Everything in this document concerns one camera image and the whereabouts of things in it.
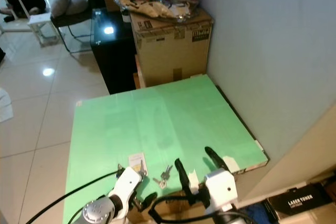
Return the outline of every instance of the key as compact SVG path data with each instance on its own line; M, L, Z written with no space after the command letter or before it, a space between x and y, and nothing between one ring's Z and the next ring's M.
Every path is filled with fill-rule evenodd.
M156 179L156 178L153 178L153 180L154 180L156 183L158 183L158 185L159 185L159 187L160 187L161 189L166 188L166 186L167 186L166 181L164 181L164 180L158 180L158 179Z
M141 161L140 175L143 177L147 176L147 171L143 167L143 160Z
M171 171L172 168L173 168L172 165L171 165L171 166L167 166L166 171L164 171L164 172L161 174L161 178L162 178L163 180L168 180L168 179L170 178L170 171Z

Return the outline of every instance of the green board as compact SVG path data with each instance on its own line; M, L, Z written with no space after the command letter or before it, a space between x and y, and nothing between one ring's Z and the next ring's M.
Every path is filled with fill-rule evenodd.
M202 181L215 169L205 146L233 157L240 169L267 161L208 76L83 101L73 124L67 192L116 170L118 163L128 166L128 157L141 152L148 179L138 189L140 198L181 189L175 167L164 190L152 180L177 158L187 174L195 169ZM64 223L115 182L115 177L105 178L66 199Z

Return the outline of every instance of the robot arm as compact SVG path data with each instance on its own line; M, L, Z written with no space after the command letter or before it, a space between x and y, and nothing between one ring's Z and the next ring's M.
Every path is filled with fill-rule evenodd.
M112 220L125 218L130 202L134 200L135 190L141 181L142 176L131 167L127 167L108 197L87 203L74 223L108 224Z

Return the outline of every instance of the pillow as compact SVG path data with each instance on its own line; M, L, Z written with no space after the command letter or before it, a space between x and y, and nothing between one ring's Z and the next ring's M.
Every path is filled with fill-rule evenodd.
M63 15L69 6L71 0L52 0L51 3L51 15L58 17Z
M84 12L89 6L89 0L71 0L66 15Z

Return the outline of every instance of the tag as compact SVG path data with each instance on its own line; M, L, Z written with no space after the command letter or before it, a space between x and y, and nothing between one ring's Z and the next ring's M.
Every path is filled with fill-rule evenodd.
M198 193L198 185L200 182L198 181L196 170L194 170L192 173L189 173L188 178L190 182L189 183L190 191L192 192L192 194Z
M143 169L146 171L148 176L148 170L146 165L145 156L142 153L137 153L128 157L128 164L131 166L136 172L139 172L141 169L141 161L143 163Z
M239 165L233 157L225 156L223 157L223 160L231 173L235 173L240 170Z

